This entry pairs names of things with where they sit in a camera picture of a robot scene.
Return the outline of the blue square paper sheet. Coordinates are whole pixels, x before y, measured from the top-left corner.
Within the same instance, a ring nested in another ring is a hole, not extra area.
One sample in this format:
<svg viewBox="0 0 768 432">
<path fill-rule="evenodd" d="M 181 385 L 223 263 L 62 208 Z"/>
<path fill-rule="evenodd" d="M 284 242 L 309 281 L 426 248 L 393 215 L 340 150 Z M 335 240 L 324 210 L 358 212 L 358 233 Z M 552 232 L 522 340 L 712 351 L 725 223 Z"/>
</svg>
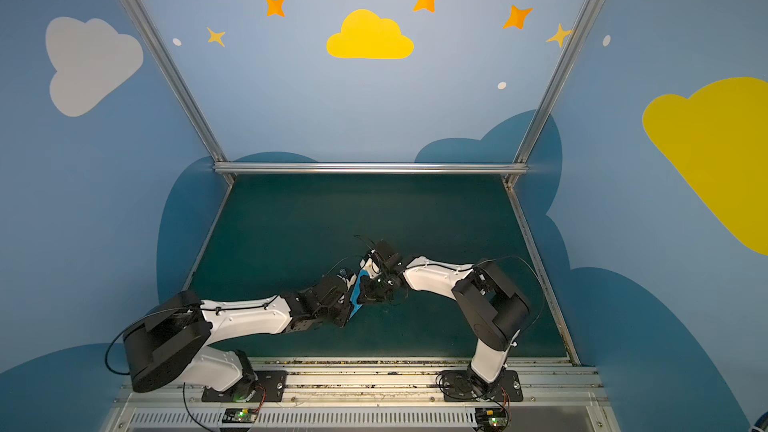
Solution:
<svg viewBox="0 0 768 432">
<path fill-rule="evenodd" d="M 369 274 L 365 270 L 361 270 L 357 275 L 357 278 L 352 288 L 352 293 L 350 296 L 351 312 L 350 312 L 349 318 L 352 318 L 362 308 L 362 304 L 360 303 L 361 294 L 362 294 L 361 285 L 362 285 L 362 280 L 368 277 L 369 277 Z"/>
</svg>

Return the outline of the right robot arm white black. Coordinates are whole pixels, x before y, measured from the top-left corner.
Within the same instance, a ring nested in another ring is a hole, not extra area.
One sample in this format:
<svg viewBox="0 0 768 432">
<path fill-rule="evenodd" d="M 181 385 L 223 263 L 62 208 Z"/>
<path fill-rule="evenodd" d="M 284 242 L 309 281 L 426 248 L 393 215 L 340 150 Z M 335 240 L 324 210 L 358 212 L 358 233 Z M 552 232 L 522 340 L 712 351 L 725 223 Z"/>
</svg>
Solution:
<svg viewBox="0 0 768 432">
<path fill-rule="evenodd" d="M 453 300 L 477 338 L 467 379 L 478 391 L 495 386 L 510 348 L 531 315 L 528 300 L 496 261 L 450 264 L 425 256 L 403 258 L 380 241 L 361 261 L 351 303 L 386 302 L 397 290 L 429 292 Z"/>
</svg>

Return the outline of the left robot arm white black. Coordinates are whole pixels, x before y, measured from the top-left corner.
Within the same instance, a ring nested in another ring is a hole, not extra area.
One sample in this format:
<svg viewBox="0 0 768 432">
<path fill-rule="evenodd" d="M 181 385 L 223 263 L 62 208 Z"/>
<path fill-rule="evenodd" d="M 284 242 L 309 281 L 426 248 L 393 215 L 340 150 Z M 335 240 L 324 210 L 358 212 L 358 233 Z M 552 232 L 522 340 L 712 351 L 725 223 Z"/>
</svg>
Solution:
<svg viewBox="0 0 768 432">
<path fill-rule="evenodd" d="M 122 333 L 132 390 L 181 383 L 204 387 L 208 401 L 259 401 L 266 392 L 247 354 L 214 345 L 326 323 L 342 327 L 355 311 L 357 285 L 358 274 L 341 269 L 307 289 L 265 299 L 225 303 L 180 292 Z"/>
</svg>

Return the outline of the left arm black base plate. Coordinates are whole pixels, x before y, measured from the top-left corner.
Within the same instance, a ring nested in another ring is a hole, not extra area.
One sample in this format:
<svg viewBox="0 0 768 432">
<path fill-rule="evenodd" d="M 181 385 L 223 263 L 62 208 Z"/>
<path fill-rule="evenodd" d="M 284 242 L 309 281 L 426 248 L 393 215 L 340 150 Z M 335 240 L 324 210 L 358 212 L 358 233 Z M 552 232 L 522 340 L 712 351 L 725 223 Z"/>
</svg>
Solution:
<svg viewBox="0 0 768 432">
<path fill-rule="evenodd" d="M 256 403 L 281 402 L 285 390 L 285 371 L 246 372 L 244 376 L 223 392 L 205 388 L 202 402 Z"/>
</svg>

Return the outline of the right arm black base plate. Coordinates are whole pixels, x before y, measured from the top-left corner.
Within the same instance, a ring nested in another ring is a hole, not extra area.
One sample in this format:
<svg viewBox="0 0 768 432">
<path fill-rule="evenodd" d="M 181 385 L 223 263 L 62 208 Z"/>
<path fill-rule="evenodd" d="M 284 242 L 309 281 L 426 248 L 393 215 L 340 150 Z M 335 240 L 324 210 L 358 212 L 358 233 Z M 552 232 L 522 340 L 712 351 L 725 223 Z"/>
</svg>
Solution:
<svg viewBox="0 0 768 432">
<path fill-rule="evenodd" d="M 523 401 L 518 373 L 509 369 L 503 369 L 491 383 L 485 382 L 471 369 L 444 370 L 436 376 L 436 385 L 447 402 Z"/>
</svg>

